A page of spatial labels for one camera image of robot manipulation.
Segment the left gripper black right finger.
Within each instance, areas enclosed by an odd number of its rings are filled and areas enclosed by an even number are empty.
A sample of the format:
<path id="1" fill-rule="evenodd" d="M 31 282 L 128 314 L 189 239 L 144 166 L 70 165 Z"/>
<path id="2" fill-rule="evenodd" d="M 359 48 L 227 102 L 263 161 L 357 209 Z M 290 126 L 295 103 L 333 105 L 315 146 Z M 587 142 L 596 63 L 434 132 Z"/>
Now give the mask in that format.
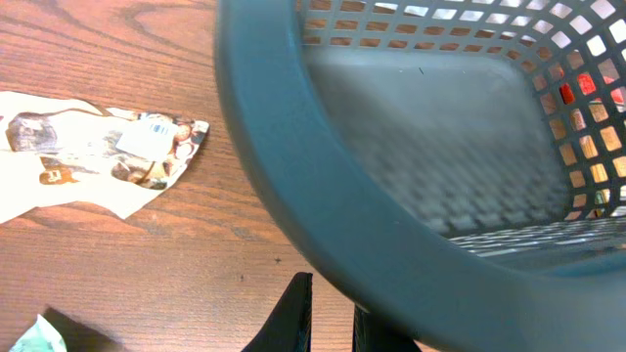
<path id="1" fill-rule="evenodd" d="M 408 336 L 389 327 L 377 316 L 359 306 L 354 309 L 353 352 L 421 352 Z"/>

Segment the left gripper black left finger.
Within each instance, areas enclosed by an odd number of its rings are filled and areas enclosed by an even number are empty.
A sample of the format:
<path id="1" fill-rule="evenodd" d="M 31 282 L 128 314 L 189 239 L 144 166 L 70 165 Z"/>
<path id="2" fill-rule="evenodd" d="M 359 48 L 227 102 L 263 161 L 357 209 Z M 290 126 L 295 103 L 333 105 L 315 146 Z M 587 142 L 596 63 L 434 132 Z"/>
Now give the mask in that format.
<path id="1" fill-rule="evenodd" d="M 309 352 L 312 325 L 311 273 L 296 273 L 243 352 Z"/>

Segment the grey plastic mesh basket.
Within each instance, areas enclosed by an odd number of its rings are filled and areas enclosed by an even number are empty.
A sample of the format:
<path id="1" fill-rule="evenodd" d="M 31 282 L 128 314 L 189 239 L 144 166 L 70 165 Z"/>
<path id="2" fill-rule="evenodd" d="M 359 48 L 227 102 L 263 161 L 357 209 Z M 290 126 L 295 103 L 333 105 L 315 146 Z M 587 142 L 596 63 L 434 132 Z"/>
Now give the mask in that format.
<path id="1" fill-rule="evenodd" d="M 569 220 L 550 120 L 625 86 L 623 0 L 223 1 L 244 169 L 309 263 L 450 351 L 621 351 L 625 215 Z"/>

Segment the kraft paper snack bag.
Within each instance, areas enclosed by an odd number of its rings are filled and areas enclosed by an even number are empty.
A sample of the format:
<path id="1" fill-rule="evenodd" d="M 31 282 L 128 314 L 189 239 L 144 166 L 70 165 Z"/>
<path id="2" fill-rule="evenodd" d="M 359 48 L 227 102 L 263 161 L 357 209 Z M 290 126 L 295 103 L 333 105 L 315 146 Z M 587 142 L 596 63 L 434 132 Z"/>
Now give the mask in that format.
<path id="1" fill-rule="evenodd" d="M 76 201 L 125 219 L 171 188 L 210 125 L 76 99 L 1 94 L 1 220 Z"/>

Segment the teal wet wipe packet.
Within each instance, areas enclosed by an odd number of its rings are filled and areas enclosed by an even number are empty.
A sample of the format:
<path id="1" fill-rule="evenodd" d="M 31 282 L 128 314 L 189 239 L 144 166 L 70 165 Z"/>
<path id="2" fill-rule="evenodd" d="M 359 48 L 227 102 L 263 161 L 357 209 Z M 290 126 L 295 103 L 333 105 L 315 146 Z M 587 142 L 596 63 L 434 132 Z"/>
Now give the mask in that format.
<path id="1" fill-rule="evenodd" d="M 42 316 L 15 342 L 9 352 L 67 352 L 62 335 Z"/>

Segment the orange and tan cracker packet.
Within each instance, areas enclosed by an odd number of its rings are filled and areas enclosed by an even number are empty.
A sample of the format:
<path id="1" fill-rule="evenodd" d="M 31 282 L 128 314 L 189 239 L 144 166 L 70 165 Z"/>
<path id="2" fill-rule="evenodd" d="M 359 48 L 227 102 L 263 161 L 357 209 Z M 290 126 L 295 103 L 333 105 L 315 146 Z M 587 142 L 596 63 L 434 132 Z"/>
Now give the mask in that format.
<path id="1" fill-rule="evenodd" d="M 550 120 L 572 191 L 569 220 L 625 215 L 625 86 L 583 72 L 559 87 Z"/>

